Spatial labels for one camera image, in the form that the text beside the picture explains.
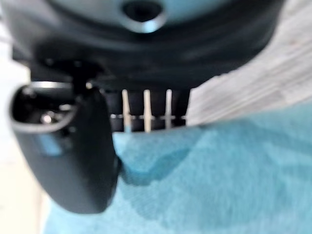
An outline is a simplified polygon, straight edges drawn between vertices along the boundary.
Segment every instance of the black plastic casing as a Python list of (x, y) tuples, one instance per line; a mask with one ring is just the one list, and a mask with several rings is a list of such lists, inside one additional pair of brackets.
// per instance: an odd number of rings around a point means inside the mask
[(21, 120), (29, 108), (23, 88), (13, 97), (10, 119), (37, 180), (71, 212), (103, 212), (113, 198), (120, 169), (104, 97), (92, 91), (77, 100), (62, 121), (33, 124)]
[(90, 21), (49, 1), (1, 1), (14, 47), (25, 60), (96, 64), (103, 69), (97, 83), (113, 90), (187, 90), (238, 68), (268, 44), (284, 3), (236, 0), (143, 35)]

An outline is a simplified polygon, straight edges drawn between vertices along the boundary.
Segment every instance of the silver metal ring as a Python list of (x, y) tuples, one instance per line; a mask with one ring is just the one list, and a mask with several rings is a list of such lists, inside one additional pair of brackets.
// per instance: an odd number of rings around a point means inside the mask
[(167, 14), (162, 11), (154, 19), (146, 22), (135, 21), (124, 14), (121, 14), (120, 23), (128, 30), (135, 33), (152, 33), (161, 28), (167, 21)]

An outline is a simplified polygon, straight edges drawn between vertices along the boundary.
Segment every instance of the blue cloth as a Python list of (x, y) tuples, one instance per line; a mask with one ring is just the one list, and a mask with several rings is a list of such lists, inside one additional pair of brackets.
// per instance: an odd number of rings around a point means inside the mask
[(150, 134), (115, 134), (106, 212), (53, 204), (45, 234), (311, 234), (312, 105)]

